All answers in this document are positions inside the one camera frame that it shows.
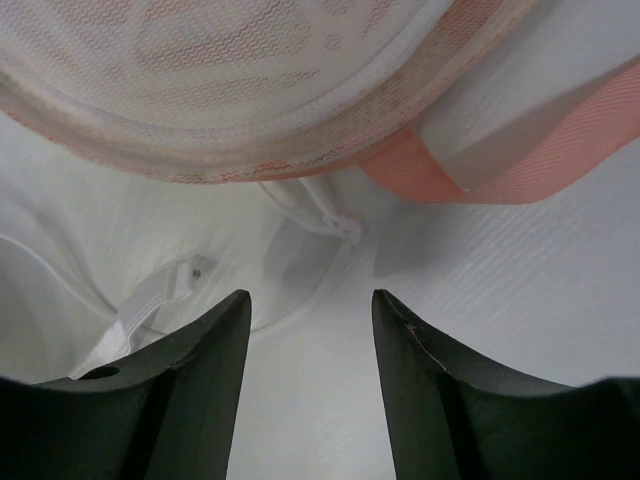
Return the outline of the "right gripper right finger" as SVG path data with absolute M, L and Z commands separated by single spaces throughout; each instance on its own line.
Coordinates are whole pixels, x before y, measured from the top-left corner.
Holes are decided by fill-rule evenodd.
M 400 479 L 635 479 L 639 382 L 571 387 L 496 362 L 385 290 L 376 359 Z

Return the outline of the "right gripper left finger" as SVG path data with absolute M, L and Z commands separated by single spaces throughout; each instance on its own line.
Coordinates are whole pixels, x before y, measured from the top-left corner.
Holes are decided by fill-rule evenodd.
M 76 380 L 1 381 L 4 479 L 223 479 L 246 362 L 251 298 Z

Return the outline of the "white satin bra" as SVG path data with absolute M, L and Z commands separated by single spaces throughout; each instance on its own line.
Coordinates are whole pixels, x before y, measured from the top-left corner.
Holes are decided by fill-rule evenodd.
M 332 187 L 319 179 L 302 178 L 290 184 L 259 182 L 264 196 L 300 227 L 316 235 L 337 237 L 343 241 L 341 258 L 360 242 L 363 226 L 359 219 L 339 205 Z M 124 358 L 165 335 L 146 325 L 165 304 L 182 301 L 196 292 L 213 268 L 201 255 L 179 258 L 161 266 L 136 284 L 119 306 L 114 306 L 96 286 L 81 250 L 64 230 L 32 205 L 22 193 L 1 189 L 1 205 L 20 212 L 25 231 L 16 226 L 1 231 L 1 239 L 34 258 L 76 300 L 103 318 L 108 327 L 87 353 L 80 356 L 65 374 L 79 379 L 90 371 Z

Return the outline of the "floral orange laundry bag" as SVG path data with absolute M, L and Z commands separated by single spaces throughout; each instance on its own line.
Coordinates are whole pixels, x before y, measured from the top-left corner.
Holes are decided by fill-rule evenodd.
M 632 61 L 472 187 L 417 119 L 531 1 L 5 1 L 1 109 L 88 160 L 164 181 L 359 165 L 421 202 L 532 203 L 639 135 Z

